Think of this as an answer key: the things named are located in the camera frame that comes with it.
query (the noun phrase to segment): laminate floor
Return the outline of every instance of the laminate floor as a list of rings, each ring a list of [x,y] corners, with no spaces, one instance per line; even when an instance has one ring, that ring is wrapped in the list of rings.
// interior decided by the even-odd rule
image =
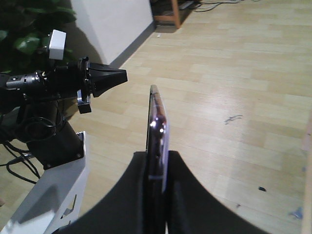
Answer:
[[[311,13],[308,0],[245,0],[192,12],[176,31],[159,26],[122,66],[129,81],[70,121],[90,139],[81,212],[112,188],[133,152],[144,151],[149,88],[156,84],[171,123],[170,149],[203,186],[272,234],[300,233],[301,220],[289,213],[302,207],[305,186]],[[0,181],[3,226],[32,186],[4,171]]]

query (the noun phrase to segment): wooden chair leg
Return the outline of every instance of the wooden chair leg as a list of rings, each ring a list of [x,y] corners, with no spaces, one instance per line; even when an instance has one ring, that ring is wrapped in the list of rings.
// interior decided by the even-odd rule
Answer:
[[[177,0],[172,0],[172,10],[174,12],[174,22],[177,29],[181,27],[180,22],[180,13],[179,13],[179,7],[177,4]]]

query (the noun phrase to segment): white bracket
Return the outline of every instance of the white bracket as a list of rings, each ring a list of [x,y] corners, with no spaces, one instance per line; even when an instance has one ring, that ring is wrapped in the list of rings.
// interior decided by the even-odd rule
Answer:
[[[63,60],[66,33],[53,30],[50,35],[49,59]]]
[[[89,174],[86,133],[79,134],[84,157],[46,170],[0,234],[51,234],[78,218]]]

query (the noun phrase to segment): robotic arm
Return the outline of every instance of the robotic arm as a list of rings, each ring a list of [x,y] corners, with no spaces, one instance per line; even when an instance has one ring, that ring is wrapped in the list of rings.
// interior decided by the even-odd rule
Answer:
[[[82,150],[81,140],[63,117],[58,100],[77,98],[79,112],[91,112],[90,95],[99,97],[126,82],[127,75],[125,70],[90,63],[85,57],[48,73],[1,74],[0,80],[0,141],[16,138],[26,143],[44,169],[49,169],[75,160]]]

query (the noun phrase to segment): wooden furniture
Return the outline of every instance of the wooden furniture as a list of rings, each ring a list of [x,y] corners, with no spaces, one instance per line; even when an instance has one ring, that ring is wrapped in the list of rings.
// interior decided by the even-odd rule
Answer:
[[[172,11],[173,13],[171,15],[167,16],[154,16],[154,19],[156,21],[173,21],[175,23],[175,26],[177,29],[181,26],[180,16],[179,16],[179,7],[177,4],[177,0],[171,0],[172,3]]]

